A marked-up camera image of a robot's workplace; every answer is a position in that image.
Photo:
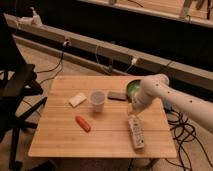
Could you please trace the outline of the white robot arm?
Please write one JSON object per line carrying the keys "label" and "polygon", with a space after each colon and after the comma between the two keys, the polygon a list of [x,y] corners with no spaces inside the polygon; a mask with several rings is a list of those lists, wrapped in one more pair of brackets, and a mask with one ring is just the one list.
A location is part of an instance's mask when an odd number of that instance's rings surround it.
{"label": "white robot arm", "polygon": [[171,88],[165,74],[141,77],[140,87],[132,97],[131,112],[139,114],[155,98],[169,103],[213,134],[213,103]]}

